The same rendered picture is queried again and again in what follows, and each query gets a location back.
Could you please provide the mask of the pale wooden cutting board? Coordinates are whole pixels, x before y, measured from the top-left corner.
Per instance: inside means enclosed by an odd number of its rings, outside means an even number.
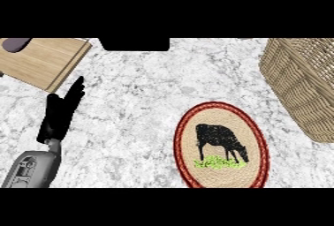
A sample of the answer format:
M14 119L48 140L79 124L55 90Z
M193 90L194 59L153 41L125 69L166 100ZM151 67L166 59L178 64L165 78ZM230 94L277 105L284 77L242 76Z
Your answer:
M91 44L86 38L33 38L17 53L2 49L0 72L48 93L54 93Z

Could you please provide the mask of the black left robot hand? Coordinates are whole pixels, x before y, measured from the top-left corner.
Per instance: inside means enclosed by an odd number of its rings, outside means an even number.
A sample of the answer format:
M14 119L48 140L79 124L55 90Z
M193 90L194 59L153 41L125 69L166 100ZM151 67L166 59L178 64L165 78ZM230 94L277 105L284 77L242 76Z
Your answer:
M55 94L47 95L45 116L38 128L36 142L44 143L47 139L63 140L72 114L84 97L84 77L79 77L63 97Z

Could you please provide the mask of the black appliance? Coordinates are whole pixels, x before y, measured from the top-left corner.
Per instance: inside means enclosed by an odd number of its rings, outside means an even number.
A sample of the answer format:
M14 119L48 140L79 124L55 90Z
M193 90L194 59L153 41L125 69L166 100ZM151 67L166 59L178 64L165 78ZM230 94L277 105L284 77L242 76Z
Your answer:
M168 38L122 39L104 37L98 41L107 51L166 51L169 49Z

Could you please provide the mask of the purple eggplant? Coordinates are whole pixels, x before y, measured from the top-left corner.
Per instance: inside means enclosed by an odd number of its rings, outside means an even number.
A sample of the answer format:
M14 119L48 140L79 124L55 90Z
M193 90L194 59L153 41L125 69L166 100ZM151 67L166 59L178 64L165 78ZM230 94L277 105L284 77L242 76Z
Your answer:
M2 41L2 49L8 53L17 53L26 47L29 41L29 38L7 38Z

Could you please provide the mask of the oval woven cow placemat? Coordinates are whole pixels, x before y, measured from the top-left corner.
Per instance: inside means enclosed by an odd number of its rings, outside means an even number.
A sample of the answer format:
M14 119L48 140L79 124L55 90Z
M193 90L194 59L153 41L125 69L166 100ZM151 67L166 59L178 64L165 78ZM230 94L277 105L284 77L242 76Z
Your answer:
M261 188L270 157L261 130L245 112L224 102L196 104L172 137L177 169L191 188Z

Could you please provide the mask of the tan wicker basket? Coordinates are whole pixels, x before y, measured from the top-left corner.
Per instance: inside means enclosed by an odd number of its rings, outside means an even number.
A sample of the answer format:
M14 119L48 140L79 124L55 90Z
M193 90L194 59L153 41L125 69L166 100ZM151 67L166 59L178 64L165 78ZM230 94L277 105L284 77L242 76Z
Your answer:
M259 72L305 136L334 143L334 38L268 38Z

